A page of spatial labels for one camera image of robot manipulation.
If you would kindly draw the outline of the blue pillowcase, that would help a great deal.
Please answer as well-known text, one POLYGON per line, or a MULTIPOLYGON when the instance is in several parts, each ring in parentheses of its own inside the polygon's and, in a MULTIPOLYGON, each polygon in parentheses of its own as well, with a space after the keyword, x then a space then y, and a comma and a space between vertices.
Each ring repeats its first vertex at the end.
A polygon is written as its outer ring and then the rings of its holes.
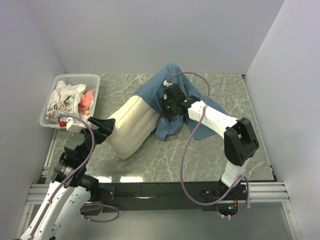
POLYGON ((185 74, 182 74, 181 68, 173 63, 165 65, 147 82, 140 86, 135 92, 135 96, 141 97, 148 106, 160 114, 157 122, 155 135, 164 141, 170 135, 176 133, 186 122, 190 131, 193 131, 198 124, 197 121, 188 117, 187 107, 190 104, 185 102, 186 98, 191 96, 206 101, 211 108, 227 114, 226 110, 214 100, 207 99, 197 88, 191 83, 185 74), (174 94, 165 92, 164 81, 170 79, 170 83, 178 85, 173 88, 174 94))

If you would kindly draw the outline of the cream pillow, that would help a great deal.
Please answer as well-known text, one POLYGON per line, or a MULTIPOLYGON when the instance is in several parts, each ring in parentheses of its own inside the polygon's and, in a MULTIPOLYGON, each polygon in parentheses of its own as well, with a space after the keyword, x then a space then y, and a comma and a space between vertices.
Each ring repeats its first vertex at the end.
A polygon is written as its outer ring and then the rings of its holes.
POLYGON ((134 95, 109 116, 115 119, 112 134, 106 139, 122 160, 133 155, 157 128, 160 114, 140 96, 134 95))

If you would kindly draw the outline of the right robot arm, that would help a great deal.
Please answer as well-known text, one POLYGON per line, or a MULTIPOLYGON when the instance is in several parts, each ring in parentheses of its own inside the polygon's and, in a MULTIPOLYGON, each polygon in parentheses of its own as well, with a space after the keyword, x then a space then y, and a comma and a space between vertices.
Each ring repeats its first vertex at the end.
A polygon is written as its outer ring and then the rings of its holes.
POLYGON ((260 144, 251 121, 243 117, 228 116, 196 96, 187 97, 177 83, 163 84, 162 115, 166 118, 184 116, 196 121, 197 130, 201 125, 216 132, 224 141, 224 155, 227 164, 219 187, 222 198, 230 200, 237 194, 234 182, 244 174, 246 161, 256 153, 260 144))

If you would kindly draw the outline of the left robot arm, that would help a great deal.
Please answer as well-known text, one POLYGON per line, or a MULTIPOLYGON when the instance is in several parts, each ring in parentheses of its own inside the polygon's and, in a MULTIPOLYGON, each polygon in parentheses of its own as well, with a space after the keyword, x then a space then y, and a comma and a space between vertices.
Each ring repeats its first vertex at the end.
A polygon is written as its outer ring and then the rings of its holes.
POLYGON ((88 121, 97 128, 91 129, 86 124, 80 132, 69 136, 45 198, 20 239, 62 239, 70 222, 80 214, 81 207, 101 196, 99 180, 86 174, 86 165, 96 145, 113 133, 116 120, 89 117, 88 121))

